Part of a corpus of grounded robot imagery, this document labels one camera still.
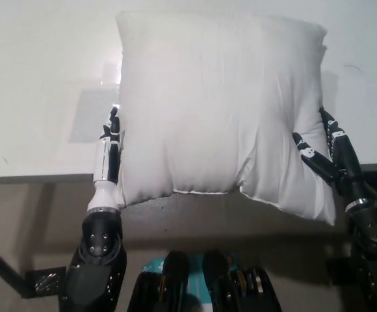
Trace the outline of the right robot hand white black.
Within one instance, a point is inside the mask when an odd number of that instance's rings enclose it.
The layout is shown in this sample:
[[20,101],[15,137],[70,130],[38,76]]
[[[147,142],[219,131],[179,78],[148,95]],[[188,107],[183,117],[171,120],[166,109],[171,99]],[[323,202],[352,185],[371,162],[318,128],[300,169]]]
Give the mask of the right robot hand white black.
[[358,156],[348,135],[324,108],[319,112],[330,158],[312,148],[299,133],[293,133],[302,160],[327,184],[335,187],[345,202],[346,211],[355,206],[376,206],[377,197],[365,185]]

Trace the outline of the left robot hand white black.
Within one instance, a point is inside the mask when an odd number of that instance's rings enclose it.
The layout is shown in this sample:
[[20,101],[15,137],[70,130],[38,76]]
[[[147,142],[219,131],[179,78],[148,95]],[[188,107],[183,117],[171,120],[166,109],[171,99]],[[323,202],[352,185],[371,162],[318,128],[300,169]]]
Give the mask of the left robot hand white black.
[[95,193],[88,204],[88,214],[103,211],[115,213],[124,206],[118,186],[122,147],[119,108],[117,104],[112,106],[97,143],[93,174]]

